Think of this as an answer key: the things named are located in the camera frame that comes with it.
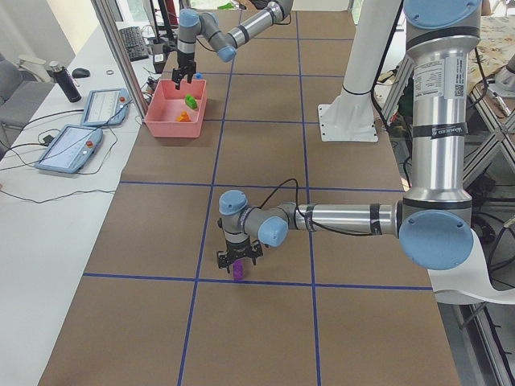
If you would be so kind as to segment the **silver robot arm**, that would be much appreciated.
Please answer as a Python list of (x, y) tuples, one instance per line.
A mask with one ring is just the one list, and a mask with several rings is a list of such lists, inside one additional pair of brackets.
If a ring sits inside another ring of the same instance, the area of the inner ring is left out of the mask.
[(468, 55), (480, 40), (478, 1), (401, 1), (406, 16), (406, 54), (414, 63), (412, 126), (402, 167), (408, 191), (394, 205), (283, 203), (249, 205), (241, 191), (219, 200), (219, 227), (226, 249), (217, 264), (261, 256), (291, 230), (346, 236), (396, 236), (404, 253), (431, 270), (453, 269), (472, 254), (472, 199), (464, 190), (468, 132), (465, 92)]
[(213, 13), (181, 10), (176, 43), (177, 67), (171, 75), (175, 88), (180, 89), (183, 79), (191, 83), (196, 74), (195, 52), (199, 36), (204, 37), (217, 56), (227, 63), (233, 60), (239, 47), (269, 27), (285, 21), (292, 6), (292, 1), (270, 1), (265, 8), (227, 32), (220, 29), (218, 18)]

